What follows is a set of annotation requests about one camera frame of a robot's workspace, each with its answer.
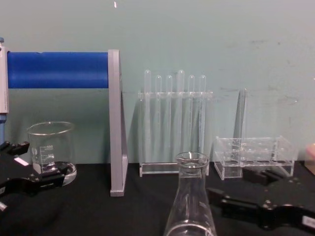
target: flask neck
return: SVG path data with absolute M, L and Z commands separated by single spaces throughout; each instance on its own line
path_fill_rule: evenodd
M 179 188 L 200 189 L 204 191 L 206 184 L 206 168 L 187 169 L 180 168 L 179 171 Z

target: metal bracket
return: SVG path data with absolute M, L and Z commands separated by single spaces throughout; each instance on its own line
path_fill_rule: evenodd
M 6 114 L 9 112 L 9 88 L 7 69 L 8 49 L 2 46 L 3 42 L 3 38 L 0 38 L 0 114 Z
M 124 195 L 128 168 L 127 139 L 119 50 L 108 50 L 108 91 L 112 197 Z

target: erlenmeyer flask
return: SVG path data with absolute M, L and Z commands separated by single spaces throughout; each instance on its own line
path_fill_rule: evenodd
M 184 152 L 176 160 L 179 185 L 164 236 L 217 236 L 205 189 L 209 158 Z

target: white label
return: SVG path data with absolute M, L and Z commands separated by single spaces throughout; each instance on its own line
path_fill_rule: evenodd
M 5 192 L 5 187 L 3 188 L 0 188 L 0 194 L 4 193 Z
M 28 166 L 28 165 L 29 165 L 25 160 L 21 159 L 20 157 L 17 157 L 17 158 L 15 158 L 14 160 L 17 161 L 17 162 L 19 162 L 19 163 L 22 164 L 23 166 Z
M 303 216 L 302 224 L 315 229 L 315 219 L 308 216 Z

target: black clamp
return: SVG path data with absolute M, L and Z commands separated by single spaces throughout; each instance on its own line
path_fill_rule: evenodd
M 62 187 L 68 166 L 65 164 L 55 171 L 39 174 L 32 165 L 21 163 L 17 155 L 26 153 L 30 144 L 0 145 L 0 197 L 10 193 L 34 195 L 40 191 Z
M 207 188 L 210 204 L 220 207 L 222 216 L 254 223 L 264 230 L 291 226 L 315 235 L 315 194 L 298 178 L 246 167 L 243 179 L 265 186 L 256 202 Z

